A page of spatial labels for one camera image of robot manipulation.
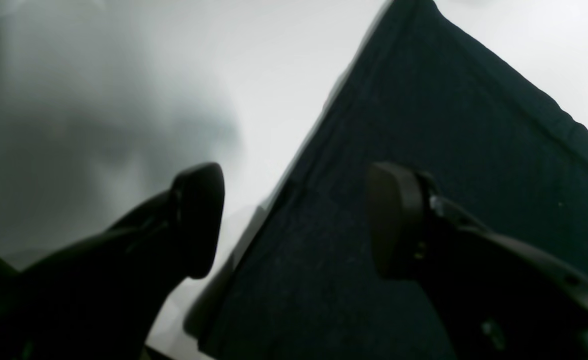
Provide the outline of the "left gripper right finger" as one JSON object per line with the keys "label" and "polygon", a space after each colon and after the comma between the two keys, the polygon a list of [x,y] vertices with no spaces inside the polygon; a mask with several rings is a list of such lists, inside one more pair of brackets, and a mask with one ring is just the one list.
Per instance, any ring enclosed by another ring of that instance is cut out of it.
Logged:
{"label": "left gripper right finger", "polygon": [[588,276],[498,234],[432,177],[372,163],[365,203],[376,273],[415,281],[459,360],[588,360]]}

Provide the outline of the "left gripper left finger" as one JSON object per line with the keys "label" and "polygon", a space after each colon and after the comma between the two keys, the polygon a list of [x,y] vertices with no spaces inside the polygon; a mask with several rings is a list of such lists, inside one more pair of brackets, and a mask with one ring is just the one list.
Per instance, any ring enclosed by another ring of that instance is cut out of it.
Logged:
{"label": "left gripper left finger", "polygon": [[140,359],[172,291],[210,273],[224,196],[223,169],[205,162],[23,271],[0,258],[0,360]]}

